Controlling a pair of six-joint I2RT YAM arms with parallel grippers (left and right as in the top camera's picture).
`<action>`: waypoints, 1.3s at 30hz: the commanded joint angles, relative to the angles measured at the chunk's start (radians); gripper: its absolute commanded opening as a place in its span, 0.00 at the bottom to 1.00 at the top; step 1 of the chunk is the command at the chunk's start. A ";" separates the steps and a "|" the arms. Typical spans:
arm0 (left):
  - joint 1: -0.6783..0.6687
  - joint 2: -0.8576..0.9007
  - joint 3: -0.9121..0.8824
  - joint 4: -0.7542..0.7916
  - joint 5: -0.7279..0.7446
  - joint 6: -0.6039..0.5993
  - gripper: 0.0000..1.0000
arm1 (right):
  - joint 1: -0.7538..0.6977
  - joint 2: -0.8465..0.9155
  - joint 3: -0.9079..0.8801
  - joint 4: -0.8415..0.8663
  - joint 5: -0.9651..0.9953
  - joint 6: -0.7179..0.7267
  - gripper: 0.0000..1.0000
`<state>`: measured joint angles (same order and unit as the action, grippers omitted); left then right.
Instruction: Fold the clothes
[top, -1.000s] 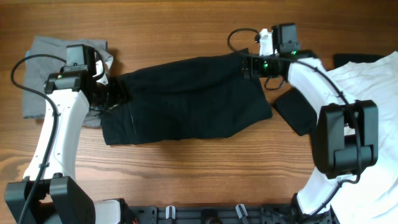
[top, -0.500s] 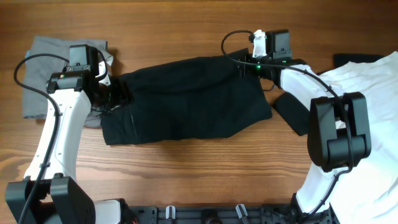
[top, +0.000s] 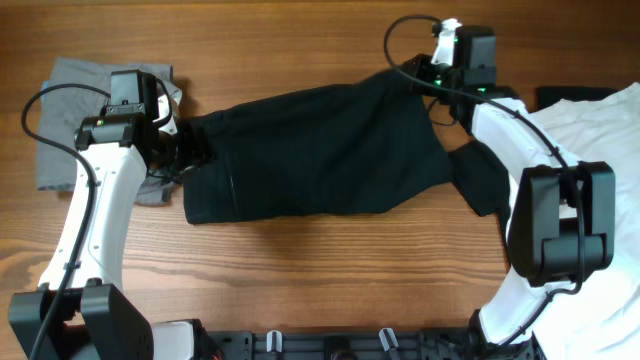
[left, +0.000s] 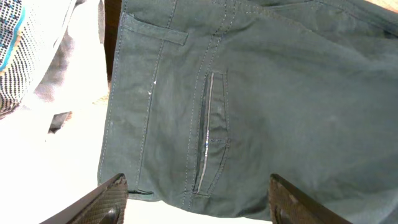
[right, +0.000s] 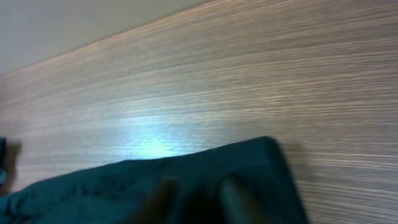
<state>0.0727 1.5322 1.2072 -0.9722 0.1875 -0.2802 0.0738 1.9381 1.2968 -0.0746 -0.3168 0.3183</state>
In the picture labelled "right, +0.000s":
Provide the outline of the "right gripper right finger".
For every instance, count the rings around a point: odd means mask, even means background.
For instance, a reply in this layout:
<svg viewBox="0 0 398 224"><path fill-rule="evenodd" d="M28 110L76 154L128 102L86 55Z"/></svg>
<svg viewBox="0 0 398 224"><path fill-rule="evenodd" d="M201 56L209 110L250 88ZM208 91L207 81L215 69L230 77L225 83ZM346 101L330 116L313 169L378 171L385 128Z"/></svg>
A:
<svg viewBox="0 0 398 224"><path fill-rule="evenodd" d="M229 224L269 224L258 201L236 179L227 178L220 185L220 203Z"/></svg>

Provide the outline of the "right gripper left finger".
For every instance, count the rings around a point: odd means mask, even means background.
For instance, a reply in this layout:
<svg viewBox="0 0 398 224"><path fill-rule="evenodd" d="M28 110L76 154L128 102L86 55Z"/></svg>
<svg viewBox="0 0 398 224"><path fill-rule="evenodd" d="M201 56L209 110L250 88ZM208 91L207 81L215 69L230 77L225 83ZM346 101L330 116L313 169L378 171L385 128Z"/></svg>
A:
<svg viewBox="0 0 398 224"><path fill-rule="evenodd" d="M177 191L177 180L172 177L162 179L153 194L144 203L143 207L129 217L127 224L160 223L168 212L173 197Z"/></svg>

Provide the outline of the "black shorts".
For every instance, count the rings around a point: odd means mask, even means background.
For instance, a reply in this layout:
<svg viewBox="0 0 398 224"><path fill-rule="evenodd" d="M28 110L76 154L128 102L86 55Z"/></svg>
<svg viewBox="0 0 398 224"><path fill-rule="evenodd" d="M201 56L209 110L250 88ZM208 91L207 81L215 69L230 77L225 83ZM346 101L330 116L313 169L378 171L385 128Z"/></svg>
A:
<svg viewBox="0 0 398 224"><path fill-rule="evenodd" d="M220 185L227 178L254 196L271 223L308 222L282 149L270 137L42 180L1 197L1 222L125 223L166 177L177 180L177 191L160 223L226 223Z"/></svg>

